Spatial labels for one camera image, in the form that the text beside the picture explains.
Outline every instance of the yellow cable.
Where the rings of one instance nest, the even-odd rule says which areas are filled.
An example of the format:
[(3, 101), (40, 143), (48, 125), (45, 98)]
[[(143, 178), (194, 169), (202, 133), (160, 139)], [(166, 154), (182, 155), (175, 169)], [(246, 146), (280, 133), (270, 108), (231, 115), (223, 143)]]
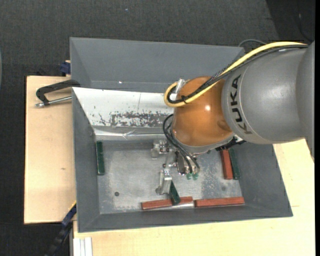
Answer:
[[(237, 61), (235, 61), (231, 66), (229, 66), (225, 71), (223, 71), (220, 75), (223, 75), (225, 74), (226, 72), (236, 68), (237, 66), (239, 66), (240, 64), (242, 64), (243, 62), (245, 62), (247, 59), (251, 58), (252, 56), (260, 53), (260, 52), (263, 52), (265, 50), (268, 50), (268, 49), (271, 49), (271, 48), (276, 48), (276, 47), (284, 47), (284, 46), (295, 46), (295, 45), (306, 45), (305, 43), (300, 43), (300, 42), (272, 42), (272, 43), (269, 43), (269, 44), (266, 44), (266, 45), (263, 45), (261, 47), (258, 47), (252, 51), (250, 51), (249, 53), (247, 53), (246, 55), (244, 55), (243, 57), (241, 57), (240, 59), (238, 59)], [(195, 99), (197, 99), (198, 97), (200, 97), (201, 95), (203, 95), (206, 91), (210, 90), (213, 86), (216, 85), (216, 83), (218, 82), (215, 82), (213, 84), (211, 84), (210, 86), (208, 86), (207, 88), (205, 88), (204, 90), (200, 91), (199, 93), (197, 93), (196, 95), (188, 98), (182, 102), (178, 102), (178, 103), (170, 103), (168, 101), (168, 94), (169, 92), (171, 91), (171, 89), (173, 87), (175, 87), (177, 85), (177, 82), (171, 84), (168, 89), (165, 91), (164, 93), (164, 102), (167, 106), (169, 107), (173, 107), (173, 108), (178, 108), (178, 107), (181, 107), (181, 106), (184, 106), (186, 103), (190, 103), (192, 101), (194, 101)]]

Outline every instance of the wire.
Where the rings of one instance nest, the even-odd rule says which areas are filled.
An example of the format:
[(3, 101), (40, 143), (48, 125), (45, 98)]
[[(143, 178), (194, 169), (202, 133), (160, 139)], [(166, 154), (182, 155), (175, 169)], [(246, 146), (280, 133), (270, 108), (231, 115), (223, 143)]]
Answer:
[(246, 43), (249, 43), (249, 42), (255, 42), (255, 43), (262, 44), (262, 45), (266, 45), (267, 44), (266, 42), (263, 42), (263, 41), (260, 41), (260, 40), (257, 40), (257, 39), (246, 39), (246, 40), (243, 40), (242, 42), (240, 42), (238, 44), (238, 47), (241, 47), (242, 45), (244, 45)]
[[(307, 45), (302, 45), (300, 47), (303, 47), (303, 48), (306, 48), (308, 47)], [(222, 78), (228, 76), (231, 72), (241, 68), (242, 66), (248, 64), (249, 62), (252, 62), (258, 58), (261, 58), (265, 55), (268, 55), (268, 54), (271, 54), (271, 53), (274, 53), (274, 52), (277, 52), (277, 51), (281, 51), (281, 50), (286, 50), (286, 49), (290, 49), (290, 48), (297, 48), (295, 45), (288, 45), (288, 46), (284, 46), (284, 47), (281, 47), (281, 48), (274, 48), (274, 49), (271, 49), (271, 50), (268, 50), (266, 52), (263, 52), (263, 53), (260, 53), (259, 55), (255, 56), (255, 57), (252, 57), (251, 59), (249, 60), (246, 60), (244, 61), (243, 63), (241, 63), (240, 65), (238, 65), (237, 67), (235, 67), (234, 69), (224, 73), (224, 74), (220, 74), (222, 73), (222, 71), (224, 71), (227, 67), (225, 67), (223, 70), (217, 72), (217, 74), (220, 74), (219, 76), (217, 76), (216, 74), (213, 75), (208, 81), (206, 81), (203, 85), (201, 85), (198, 89), (196, 89), (194, 92), (190, 93), (188, 96), (183, 96), (183, 99), (177, 99), (177, 100), (171, 100), (170, 99), (170, 95), (168, 95), (168, 102), (172, 103), (172, 104), (176, 104), (176, 103), (179, 103), (179, 102), (182, 102), (182, 101), (185, 101), (186, 99), (188, 98), (191, 98), (192, 96), (196, 95), (197, 93), (201, 92), (203, 89), (211, 86), (211, 84), (215, 83), (215, 82), (218, 82), (219, 80), (221, 80)]]
[(251, 57), (255, 56), (256, 54), (259, 54), (259, 53), (262, 53), (266, 50), (274, 49), (274, 48), (275, 48), (275, 51), (278, 51), (278, 50), (280, 50), (279, 48), (297, 48), (297, 47), (304, 48), (304, 47), (307, 47), (307, 45), (304, 43), (299, 43), (299, 42), (272, 42), (272, 43), (260, 46), (257, 49), (250, 51), (249, 53), (247, 53), (246, 55), (244, 55), (243, 57), (241, 57), (240, 59), (238, 59), (234, 63), (232, 63), (227, 68), (224, 68), (223, 70), (219, 71), (217, 73), (218, 75), (217, 74), (213, 75), (207, 82), (205, 82), (203, 85), (201, 85), (193, 93), (191, 93), (188, 96), (183, 96), (183, 99), (170, 100), (170, 94), (172, 93), (172, 91), (176, 87), (177, 83), (175, 82), (175, 83), (171, 84), (164, 93), (164, 102), (169, 107), (173, 107), (173, 108), (182, 107), (182, 106), (194, 101), (195, 99), (197, 99), (198, 97), (203, 95), (205, 92), (210, 90), (213, 86), (215, 86), (217, 84), (217, 82), (220, 79), (225, 77), (226, 74), (233, 71), (236, 67), (240, 66), (241, 64), (243, 64), (245, 61), (247, 61)]
[(169, 128), (171, 127), (172, 122), (166, 127), (166, 123), (167, 123), (168, 119), (171, 118), (172, 116), (173, 116), (173, 114), (168, 115), (165, 118), (165, 120), (163, 121), (162, 129), (163, 129), (163, 133), (164, 133), (165, 137), (172, 145), (174, 145), (179, 150), (182, 157), (184, 158), (184, 160), (188, 164), (188, 167), (189, 167), (191, 174), (192, 174), (192, 166), (190, 164), (188, 157), (193, 161), (195, 166), (198, 168), (198, 171), (200, 171), (200, 166), (199, 166), (197, 160), (195, 160), (181, 145), (179, 145), (178, 141), (174, 138), (174, 136), (172, 134), (170, 134)]

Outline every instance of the kuka logo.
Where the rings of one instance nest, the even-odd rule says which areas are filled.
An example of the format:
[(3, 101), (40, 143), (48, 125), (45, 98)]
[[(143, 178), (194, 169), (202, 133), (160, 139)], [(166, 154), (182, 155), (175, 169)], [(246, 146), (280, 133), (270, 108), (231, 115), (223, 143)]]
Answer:
[(244, 131), (245, 134), (252, 134), (251, 131), (248, 130), (248, 127), (246, 123), (243, 121), (241, 113), (238, 109), (238, 101), (237, 101), (237, 93), (238, 93), (238, 80), (240, 78), (241, 74), (236, 77), (232, 82), (232, 87), (235, 88), (234, 94), (231, 91), (230, 97), (231, 97), (231, 107), (232, 112), (235, 113), (235, 121), (238, 123), (238, 126)]

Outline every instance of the dark carpet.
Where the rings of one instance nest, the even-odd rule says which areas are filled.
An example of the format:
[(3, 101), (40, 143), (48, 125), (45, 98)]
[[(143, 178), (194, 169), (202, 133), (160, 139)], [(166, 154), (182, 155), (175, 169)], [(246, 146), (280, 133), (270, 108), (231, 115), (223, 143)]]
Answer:
[[(0, 256), (43, 255), (60, 229), (23, 225), (24, 76), (60, 76), (60, 63), (70, 57), (69, 37), (309, 43), (315, 39), (315, 0), (0, 0)], [(66, 245), (58, 255), (68, 250)]]

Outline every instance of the green wooden block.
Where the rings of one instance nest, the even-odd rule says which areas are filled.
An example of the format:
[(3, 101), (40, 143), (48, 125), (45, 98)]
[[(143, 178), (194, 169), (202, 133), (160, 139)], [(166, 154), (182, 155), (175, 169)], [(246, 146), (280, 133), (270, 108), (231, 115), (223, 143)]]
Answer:
[(229, 155), (231, 160), (231, 166), (232, 166), (232, 174), (234, 180), (240, 180), (241, 179), (241, 173), (238, 166), (237, 156), (236, 152), (233, 148), (229, 149)]
[(95, 152), (96, 152), (96, 163), (97, 163), (97, 174), (105, 174), (105, 161), (104, 161), (104, 148), (101, 140), (98, 140), (95, 143)]
[(170, 190), (169, 191), (170, 191), (172, 204), (174, 206), (179, 204), (181, 199), (180, 199), (180, 196), (178, 195), (178, 191), (176, 190), (176, 187), (175, 187), (173, 181), (171, 181)]

